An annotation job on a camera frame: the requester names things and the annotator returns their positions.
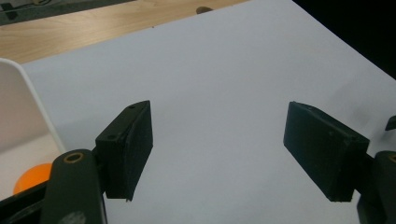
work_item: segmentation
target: white table surface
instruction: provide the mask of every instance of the white table surface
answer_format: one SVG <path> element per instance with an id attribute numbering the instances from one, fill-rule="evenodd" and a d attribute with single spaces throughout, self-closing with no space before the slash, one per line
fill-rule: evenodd
<path id="1" fill-rule="evenodd" d="M 250 1 L 24 64 L 66 148 L 151 101 L 154 148 L 114 223 L 358 223 L 284 148 L 289 101 L 394 150 L 396 82 L 288 0 Z"/>

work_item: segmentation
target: wooden surface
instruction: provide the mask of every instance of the wooden surface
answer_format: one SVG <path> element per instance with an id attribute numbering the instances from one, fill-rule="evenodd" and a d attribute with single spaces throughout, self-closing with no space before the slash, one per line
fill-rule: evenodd
<path id="1" fill-rule="evenodd" d="M 131 32 L 247 0 L 137 0 L 37 21 L 0 26 L 0 57 L 17 63 L 60 54 Z"/>

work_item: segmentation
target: screw hole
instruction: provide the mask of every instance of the screw hole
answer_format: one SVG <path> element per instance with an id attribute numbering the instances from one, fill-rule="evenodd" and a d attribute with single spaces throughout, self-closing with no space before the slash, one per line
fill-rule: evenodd
<path id="1" fill-rule="evenodd" d="M 197 14 L 206 13 L 206 12 L 208 12 L 208 11 L 213 11 L 213 9 L 210 8 L 210 7 L 198 7 L 198 8 L 196 9 L 196 13 L 197 13 Z"/>
<path id="2" fill-rule="evenodd" d="M 396 163 L 396 154 L 390 155 L 389 159 Z"/>
<path id="3" fill-rule="evenodd" d="M 70 155 L 67 155 L 64 158 L 64 162 L 65 163 L 76 163 L 78 161 L 81 161 L 83 157 L 84 157 L 84 154 L 82 154 L 81 152 L 75 152 Z"/>
<path id="4" fill-rule="evenodd" d="M 116 135 L 111 134 L 111 135 L 109 135 L 109 136 L 107 137 L 107 139 L 108 139 L 108 140 L 112 140 L 112 139 L 115 139 L 116 137 L 117 137 Z"/>

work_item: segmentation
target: white container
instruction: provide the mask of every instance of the white container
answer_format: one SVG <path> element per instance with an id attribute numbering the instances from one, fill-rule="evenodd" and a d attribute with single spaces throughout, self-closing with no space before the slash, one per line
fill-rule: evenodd
<path id="1" fill-rule="evenodd" d="M 0 200 L 12 195 L 18 178 L 65 152 L 22 67 L 0 58 Z"/>

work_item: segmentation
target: orange object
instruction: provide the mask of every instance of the orange object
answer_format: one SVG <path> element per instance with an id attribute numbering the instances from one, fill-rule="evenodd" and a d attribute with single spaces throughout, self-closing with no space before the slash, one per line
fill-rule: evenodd
<path id="1" fill-rule="evenodd" d="M 20 193 L 26 189 L 34 187 L 50 179 L 51 163 L 37 165 L 26 171 L 17 181 L 14 188 L 14 194 Z"/>

